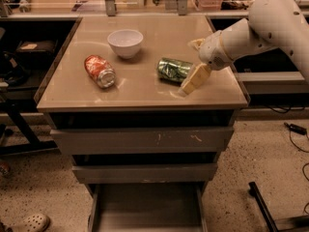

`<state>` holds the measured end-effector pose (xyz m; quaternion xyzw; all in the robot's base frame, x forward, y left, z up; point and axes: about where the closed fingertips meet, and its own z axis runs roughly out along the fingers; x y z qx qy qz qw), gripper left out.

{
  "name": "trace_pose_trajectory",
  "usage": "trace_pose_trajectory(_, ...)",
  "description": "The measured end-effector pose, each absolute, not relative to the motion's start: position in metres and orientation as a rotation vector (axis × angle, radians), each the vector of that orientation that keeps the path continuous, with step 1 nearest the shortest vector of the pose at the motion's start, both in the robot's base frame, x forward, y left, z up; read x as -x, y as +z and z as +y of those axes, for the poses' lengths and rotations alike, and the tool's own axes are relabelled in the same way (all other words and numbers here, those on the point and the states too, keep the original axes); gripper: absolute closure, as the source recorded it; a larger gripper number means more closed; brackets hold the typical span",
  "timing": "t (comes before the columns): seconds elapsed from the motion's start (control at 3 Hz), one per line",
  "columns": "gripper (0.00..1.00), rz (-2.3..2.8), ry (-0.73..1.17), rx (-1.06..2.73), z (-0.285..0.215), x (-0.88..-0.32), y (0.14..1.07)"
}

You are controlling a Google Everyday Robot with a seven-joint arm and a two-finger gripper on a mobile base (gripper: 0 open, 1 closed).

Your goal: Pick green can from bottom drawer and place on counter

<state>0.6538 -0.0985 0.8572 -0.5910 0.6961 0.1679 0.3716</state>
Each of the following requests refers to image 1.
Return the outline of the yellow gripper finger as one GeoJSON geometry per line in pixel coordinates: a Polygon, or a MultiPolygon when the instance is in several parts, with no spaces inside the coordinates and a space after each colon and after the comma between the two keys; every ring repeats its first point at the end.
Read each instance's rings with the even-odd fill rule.
{"type": "Polygon", "coordinates": [[[204,39],[196,39],[196,40],[190,41],[188,45],[192,47],[193,49],[198,50],[204,42],[205,42],[204,39]]]}
{"type": "Polygon", "coordinates": [[[193,66],[181,84],[179,94],[186,96],[198,89],[211,76],[211,68],[207,64],[193,66]]]}

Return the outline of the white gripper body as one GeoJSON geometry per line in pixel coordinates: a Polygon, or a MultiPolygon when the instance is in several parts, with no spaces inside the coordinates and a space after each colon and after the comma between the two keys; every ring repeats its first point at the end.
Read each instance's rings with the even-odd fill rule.
{"type": "Polygon", "coordinates": [[[206,37],[198,50],[200,60],[213,71],[220,71],[233,63],[233,59],[225,47],[225,40],[225,33],[218,30],[206,37]]]}

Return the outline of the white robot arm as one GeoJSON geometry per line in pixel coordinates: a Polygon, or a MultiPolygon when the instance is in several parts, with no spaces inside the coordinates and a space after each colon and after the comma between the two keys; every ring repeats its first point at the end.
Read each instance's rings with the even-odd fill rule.
{"type": "Polygon", "coordinates": [[[201,63],[189,71],[179,93],[188,95],[241,57],[281,49],[309,81],[309,24],[295,0],[255,0],[244,18],[189,43],[201,63]]]}

